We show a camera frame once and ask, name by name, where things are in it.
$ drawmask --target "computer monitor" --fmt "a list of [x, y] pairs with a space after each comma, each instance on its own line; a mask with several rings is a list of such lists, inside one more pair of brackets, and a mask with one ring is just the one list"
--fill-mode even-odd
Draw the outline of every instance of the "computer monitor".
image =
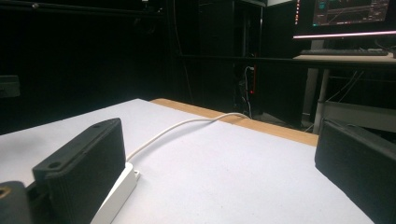
[[293, 39], [396, 36], [395, 0], [296, 0]]

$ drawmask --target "black horizontal bar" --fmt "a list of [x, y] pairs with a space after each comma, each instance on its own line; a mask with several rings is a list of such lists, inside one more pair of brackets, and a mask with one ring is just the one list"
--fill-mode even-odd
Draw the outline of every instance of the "black horizontal bar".
[[201, 55], [179, 55], [184, 61], [211, 61], [227, 63], [256, 63], [269, 65], [299, 66], [306, 68], [323, 69], [350, 69], [350, 70], [382, 70], [396, 71], [395, 62], [356, 62], [356, 61], [319, 61], [307, 59], [279, 59], [279, 58], [247, 58], [227, 56], [201, 56]]
[[161, 12], [124, 10], [102, 7], [79, 7], [13, 0], [0, 0], [0, 9], [163, 19], [163, 13]]

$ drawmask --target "white power strip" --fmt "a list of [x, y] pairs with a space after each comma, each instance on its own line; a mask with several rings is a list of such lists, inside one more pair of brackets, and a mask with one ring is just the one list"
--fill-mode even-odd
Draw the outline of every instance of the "white power strip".
[[109, 224], [116, 217], [129, 195], [134, 191], [140, 173], [134, 171], [131, 163], [125, 163], [125, 169], [117, 179], [111, 191], [105, 198], [102, 206], [93, 218], [93, 224]]

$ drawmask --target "desk leg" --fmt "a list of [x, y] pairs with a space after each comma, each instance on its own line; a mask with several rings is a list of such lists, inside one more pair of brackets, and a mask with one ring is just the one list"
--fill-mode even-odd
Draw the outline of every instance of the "desk leg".
[[325, 69], [323, 71], [323, 79], [322, 79], [321, 88], [320, 88], [320, 96], [318, 99], [317, 113], [315, 114], [313, 133], [319, 133], [320, 122], [323, 117], [324, 102], [326, 100], [326, 89], [327, 89], [327, 83], [329, 81], [329, 74], [330, 74], [329, 69]]

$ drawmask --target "keyboard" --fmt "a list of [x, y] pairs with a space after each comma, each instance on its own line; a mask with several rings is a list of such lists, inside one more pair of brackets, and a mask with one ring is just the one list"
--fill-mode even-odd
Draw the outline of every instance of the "keyboard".
[[382, 49], [303, 49], [301, 55], [387, 56]]

